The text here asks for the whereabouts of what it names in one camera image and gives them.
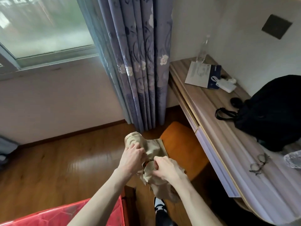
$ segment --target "backpack handle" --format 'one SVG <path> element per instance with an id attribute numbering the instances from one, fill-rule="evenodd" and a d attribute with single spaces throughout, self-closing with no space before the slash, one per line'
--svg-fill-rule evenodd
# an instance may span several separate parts
<path id="1" fill-rule="evenodd" d="M 223 118 L 221 116 L 218 115 L 218 112 L 221 111 L 222 113 L 226 114 L 227 116 L 231 117 L 231 118 Z M 219 108 L 215 111 L 215 117 L 218 120 L 221 121 L 234 121 L 234 119 L 237 117 L 237 113 L 234 111 L 229 111 L 227 109 L 225 109 L 224 107 Z"/>

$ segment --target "wooden desk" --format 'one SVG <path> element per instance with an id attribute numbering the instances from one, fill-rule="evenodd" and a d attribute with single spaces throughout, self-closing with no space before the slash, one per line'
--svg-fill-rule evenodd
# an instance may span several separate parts
<path id="1" fill-rule="evenodd" d="M 232 122 L 215 118 L 220 107 L 236 111 L 230 98 L 246 100 L 250 96 L 240 86 L 229 94 L 185 84 L 191 60 L 170 63 L 169 84 L 226 192 L 230 197 L 241 197 L 266 222 L 282 225 L 296 221 L 301 217 L 301 172 L 286 166 L 283 155 L 264 149 Z M 217 65 L 209 56 L 205 62 Z M 289 147 L 301 149 L 298 145 Z M 249 172 L 250 165 L 264 152 L 269 162 L 256 176 Z"/>

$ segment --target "window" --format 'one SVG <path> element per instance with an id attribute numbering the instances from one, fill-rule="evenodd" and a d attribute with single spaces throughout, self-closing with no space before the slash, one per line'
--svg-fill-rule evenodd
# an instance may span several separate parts
<path id="1" fill-rule="evenodd" d="M 0 0 L 0 73 L 95 55 L 76 0 Z"/>

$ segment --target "eyeglasses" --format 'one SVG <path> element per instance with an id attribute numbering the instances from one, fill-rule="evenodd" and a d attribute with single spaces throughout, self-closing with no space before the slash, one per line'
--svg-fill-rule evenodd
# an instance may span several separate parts
<path id="1" fill-rule="evenodd" d="M 268 163 L 269 156 L 266 153 L 264 153 L 262 155 L 258 155 L 257 158 L 261 162 L 261 164 L 252 163 L 250 165 L 250 168 L 251 168 L 250 172 L 253 172 L 256 175 L 260 175 L 262 173 L 263 166 Z"/>

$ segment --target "black backpack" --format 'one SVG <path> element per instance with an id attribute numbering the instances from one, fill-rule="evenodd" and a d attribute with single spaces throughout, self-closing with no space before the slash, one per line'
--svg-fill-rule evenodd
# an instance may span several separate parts
<path id="1" fill-rule="evenodd" d="M 219 116 L 220 112 L 230 118 Z M 270 151 L 282 151 L 301 137 L 301 76 L 276 78 L 246 100 L 238 112 L 220 108 L 215 117 L 234 121 L 236 128 L 256 137 Z"/>

